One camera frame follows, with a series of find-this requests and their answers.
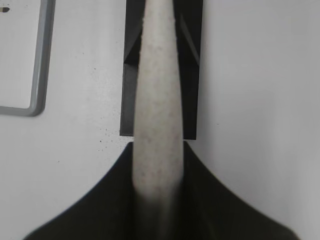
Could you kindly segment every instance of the gray frame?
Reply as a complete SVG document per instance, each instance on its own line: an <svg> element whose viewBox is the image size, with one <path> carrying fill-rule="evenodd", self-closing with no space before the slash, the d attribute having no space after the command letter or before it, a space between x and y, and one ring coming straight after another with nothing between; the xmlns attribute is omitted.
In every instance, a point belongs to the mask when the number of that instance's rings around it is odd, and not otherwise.
<svg viewBox="0 0 320 240"><path fill-rule="evenodd" d="M0 114L34 117L45 108L56 0L41 0L28 108L0 106Z"/></svg>

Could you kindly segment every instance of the black flared base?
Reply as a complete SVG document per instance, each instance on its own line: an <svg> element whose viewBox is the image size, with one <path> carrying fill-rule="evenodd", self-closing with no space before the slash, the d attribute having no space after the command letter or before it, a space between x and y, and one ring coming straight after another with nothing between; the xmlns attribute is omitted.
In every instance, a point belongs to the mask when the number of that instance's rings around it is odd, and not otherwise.
<svg viewBox="0 0 320 240"><path fill-rule="evenodd" d="M25 240L134 240L132 153L129 143L91 191ZM179 239L298 240L229 191L186 142L180 206Z"/></svg>

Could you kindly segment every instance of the white cylindrical object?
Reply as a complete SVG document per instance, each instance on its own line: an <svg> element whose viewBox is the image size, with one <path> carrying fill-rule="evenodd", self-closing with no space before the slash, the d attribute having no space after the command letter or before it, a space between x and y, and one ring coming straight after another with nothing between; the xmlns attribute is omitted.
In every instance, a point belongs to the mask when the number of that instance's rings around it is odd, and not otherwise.
<svg viewBox="0 0 320 240"><path fill-rule="evenodd" d="M133 144L140 239L168 237L183 178L182 126L173 1L146 0Z"/></svg>

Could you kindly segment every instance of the black holder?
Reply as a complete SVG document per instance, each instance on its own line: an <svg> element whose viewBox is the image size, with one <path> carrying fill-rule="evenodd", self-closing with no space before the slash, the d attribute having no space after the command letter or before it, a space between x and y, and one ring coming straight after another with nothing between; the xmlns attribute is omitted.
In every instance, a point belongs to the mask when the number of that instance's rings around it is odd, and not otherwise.
<svg viewBox="0 0 320 240"><path fill-rule="evenodd" d="M203 0L174 0L184 139L197 137ZM120 135L133 136L145 0L127 0Z"/></svg>
<svg viewBox="0 0 320 240"><path fill-rule="evenodd" d="M131 142L91 191L25 240L135 240L132 157ZM298 240L228 190L186 142L181 187L175 240Z"/></svg>

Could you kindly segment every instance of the white surface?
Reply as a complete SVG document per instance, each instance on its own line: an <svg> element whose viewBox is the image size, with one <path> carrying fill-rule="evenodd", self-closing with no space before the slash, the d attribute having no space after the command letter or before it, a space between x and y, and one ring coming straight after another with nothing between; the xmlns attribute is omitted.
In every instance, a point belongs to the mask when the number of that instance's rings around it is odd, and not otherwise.
<svg viewBox="0 0 320 240"><path fill-rule="evenodd" d="M0 240L21 240L71 206L129 142L119 136L125 5L56 1L45 110L0 115Z"/></svg>
<svg viewBox="0 0 320 240"><path fill-rule="evenodd" d="M241 198L320 239L320 1L207 0L193 149Z"/></svg>
<svg viewBox="0 0 320 240"><path fill-rule="evenodd" d="M320 1L204 9L193 149L243 199L318 240ZM1 240L69 207L129 141L119 137L124 25L125 0L57 0L46 108L0 116Z"/></svg>
<svg viewBox="0 0 320 240"><path fill-rule="evenodd" d="M31 100L40 0L0 0L0 106L27 109Z"/></svg>

